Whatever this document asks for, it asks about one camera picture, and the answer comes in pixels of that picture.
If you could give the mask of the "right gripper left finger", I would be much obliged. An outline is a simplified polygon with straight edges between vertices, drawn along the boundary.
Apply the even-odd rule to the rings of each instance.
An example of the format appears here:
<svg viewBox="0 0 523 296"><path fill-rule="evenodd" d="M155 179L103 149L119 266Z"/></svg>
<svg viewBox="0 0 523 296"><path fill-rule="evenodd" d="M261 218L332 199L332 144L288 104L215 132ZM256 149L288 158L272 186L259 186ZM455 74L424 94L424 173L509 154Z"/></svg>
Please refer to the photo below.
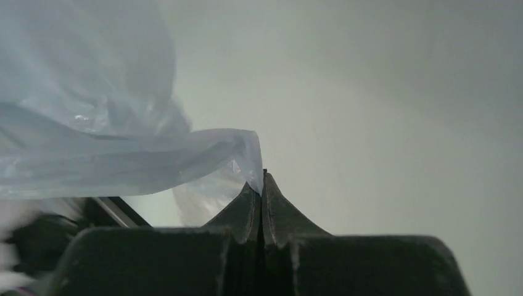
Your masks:
<svg viewBox="0 0 523 296"><path fill-rule="evenodd" d="M48 295L255 295L260 196L248 186L197 228L92 228Z"/></svg>

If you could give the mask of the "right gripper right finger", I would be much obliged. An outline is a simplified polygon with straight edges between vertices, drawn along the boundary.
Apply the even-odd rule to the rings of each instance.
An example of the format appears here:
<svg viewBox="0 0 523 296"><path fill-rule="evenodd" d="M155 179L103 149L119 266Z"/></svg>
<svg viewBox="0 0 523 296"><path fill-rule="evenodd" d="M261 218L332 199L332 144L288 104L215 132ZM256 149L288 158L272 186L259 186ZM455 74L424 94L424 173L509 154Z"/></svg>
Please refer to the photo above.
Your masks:
<svg viewBox="0 0 523 296"><path fill-rule="evenodd" d="M284 197L270 173L261 196L266 295L469 295L452 251L434 236L336 236Z"/></svg>

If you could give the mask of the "light blue plastic trash bag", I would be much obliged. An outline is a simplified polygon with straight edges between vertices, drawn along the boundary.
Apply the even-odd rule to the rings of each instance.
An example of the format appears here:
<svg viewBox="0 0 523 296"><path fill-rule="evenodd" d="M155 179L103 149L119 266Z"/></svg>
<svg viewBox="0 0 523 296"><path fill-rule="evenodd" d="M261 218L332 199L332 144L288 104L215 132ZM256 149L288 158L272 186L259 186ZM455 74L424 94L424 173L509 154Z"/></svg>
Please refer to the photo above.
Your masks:
<svg viewBox="0 0 523 296"><path fill-rule="evenodd" d="M1 200L263 189L255 132L195 131L157 1L1 2Z"/></svg>

